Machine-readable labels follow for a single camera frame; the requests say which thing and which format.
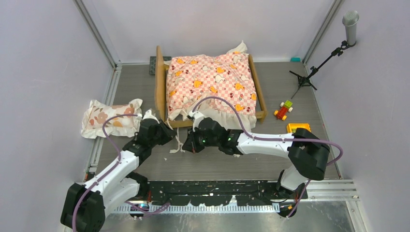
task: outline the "checkered blanket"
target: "checkered blanket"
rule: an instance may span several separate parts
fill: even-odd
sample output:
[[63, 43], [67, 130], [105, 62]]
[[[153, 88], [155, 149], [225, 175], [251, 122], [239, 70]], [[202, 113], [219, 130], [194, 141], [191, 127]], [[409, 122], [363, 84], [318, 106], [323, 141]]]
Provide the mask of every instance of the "checkered blanket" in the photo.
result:
[[[226, 99], [239, 114], [255, 116], [257, 96], [248, 54], [172, 58], [166, 84], [168, 115], [187, 109], [206, 94]], [[233, 113], [222, 101], [211, 101], [210, 106]]]

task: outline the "silver microphone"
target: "silver microphone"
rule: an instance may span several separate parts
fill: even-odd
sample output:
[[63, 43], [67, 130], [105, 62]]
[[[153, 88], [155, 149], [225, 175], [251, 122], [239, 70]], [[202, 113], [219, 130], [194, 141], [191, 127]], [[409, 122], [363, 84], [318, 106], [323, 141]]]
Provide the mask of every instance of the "silver microphone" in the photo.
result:
[[343, 16], [343, 25], [346, 28], [346, 41], [348, 45], [356, 44], [356, 24], [359, 21], [359, 13], [357, 11], [349, 11]]

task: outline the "wooden bed frame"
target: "wooden bed frame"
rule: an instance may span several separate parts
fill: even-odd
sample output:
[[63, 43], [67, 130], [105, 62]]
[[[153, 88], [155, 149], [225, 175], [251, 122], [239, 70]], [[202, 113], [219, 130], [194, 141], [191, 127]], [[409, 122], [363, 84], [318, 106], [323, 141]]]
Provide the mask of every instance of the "wooden bed frame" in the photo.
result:
[[[256, 112], [256, 118], [261, 123], [265, 120], [268, 114], [266, 109], [266, 103], [264, 95], [262, 94], [261, 84], [259, 83], [258, 75], [255, 70], [255, 64], [253, 63], [252, 55], [249, 55], [249, 67], [252, 74], [253, 82], [256, 88], [256, 94], [258, 97], [261, 111]], [[157, 46], [157, 62], [155, 64], [155, 106], [160, 114], [160, 118], [165, 122], [167, 119], [167, 105], [166, 105], [166, 71], [169, 66], [164, 64], [164, 59], [161, 53], [161, 48]], [[192, 126], [191, 120], [173, 120], [169, 121], [172, 128], [178, 127], [190, 127]]]

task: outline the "black tripod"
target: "black tripod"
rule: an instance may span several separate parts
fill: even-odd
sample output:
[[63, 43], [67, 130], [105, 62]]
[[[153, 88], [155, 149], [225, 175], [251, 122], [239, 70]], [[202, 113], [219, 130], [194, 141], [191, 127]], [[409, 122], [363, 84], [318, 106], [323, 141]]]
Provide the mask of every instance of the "black tripod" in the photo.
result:
[[342, 42], [342, 45], [341, 45], [340, 47], [336, 48], [336, 49], [332, 52], [332, 54], [331, 54], [319, 67], [315, 68], [315, 66], [312, 66], [312, 67], [310, 68], [310, 70], [312, 70], [312, 72], [309, 74], [309, 76], [301, 76], [301, 75], [298, 75], [298, 74], [296, 74], [296, 73], [294, 73], [294, 72], [292, 72], [292, 71], [289, 71], [289, 72], [292, 73], [293, 75], [297, 76], [297, 85], [298, 85], [298, 88], [297, 88], [296, 92], [292, 95], [291, 99], [296, 95], [296, 93], [300, 90], [301, 87], [312, 86], [315, 90], [318, 90], [318, 89], [310, 82], [310, 78], [311, 78], [314, 74], [316, 74], [316, 73], [319, 71], [319, 69], [320, 69], [326, 62], [328, 62], [328, 61], [330, 60], [330, 58], [332, 58], [332, 57], [334, 57], [334, 56], [336, 56], [336, 55], [339, 57], [340, 55], [343, 54], [343, 50], [346, 50], [346, 49], [348, 49], [349, 47], [353, 47], [353, 46], [355, 46], [355, 45], [356, 45], [356, 43], [354, 43], [353, 45], [348, 45], [346, 41], [343, 41], [343, 42]]

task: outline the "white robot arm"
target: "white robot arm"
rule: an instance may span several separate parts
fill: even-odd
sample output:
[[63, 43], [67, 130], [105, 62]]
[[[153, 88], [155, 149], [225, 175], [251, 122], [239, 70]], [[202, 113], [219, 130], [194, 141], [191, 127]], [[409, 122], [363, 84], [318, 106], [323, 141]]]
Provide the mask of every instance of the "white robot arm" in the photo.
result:
[[[226, 130], [218, 122], [191, 112], [193, 127], [182, 149], [200, 152], [217, 146], [225, 154], [266, 154], [290, 159], [291, 167], [281, 172], [276, 183], [277, 197], [289, 198], [307, 179], [323, 180], [330, 148], [327, 145], [290, 142], [293, 138], [317, 139], [305, 129], [287, 134], [246, 135], [243, 130]], [[176, 132], [151, 114], [144, 116], [140, 131], [121, 151], [121, 155], [101, 173], [85, 183], [74, 183], [68, 190], [61, 223], [72, 228], [74, 209], [84, 196], [76, 214], [78, 232], [99, 231], [105, 218], [119, 205], [149, 192], [147, 178], [133, 171], [150, 155], [156, 145], [171, 141]]]
[[163, 145], [175, 136], [175, 131], [148, 111], [141, 121], [139, 132], [125, 144], [118, 159], [91, 180], [70, 186], [61, 223], [73, 227], [74, 209], [84, 194], [76, 213], [78, 232], [99, 231], [105, 218], [126, 200], [145, 197], [149, 192], [148, 179], [133, 171], [151, 155], [154, 146]]
[[285, 192], [295, 191], [308, 179], [323, 180], [330, 148], [325, 144], [291, 142], [293, 138], [318, 139], [305, 129], [287, 134], [245, 134], [243, 130], [226, 130], [218, 122], [200, 112], [190, 112], [194, 121], [182, 149], [200, 152], [206, 146], [217, 146], [229, 154], [266, 154], [290, 159], [292, 166], [284, 170], [278, 185]]

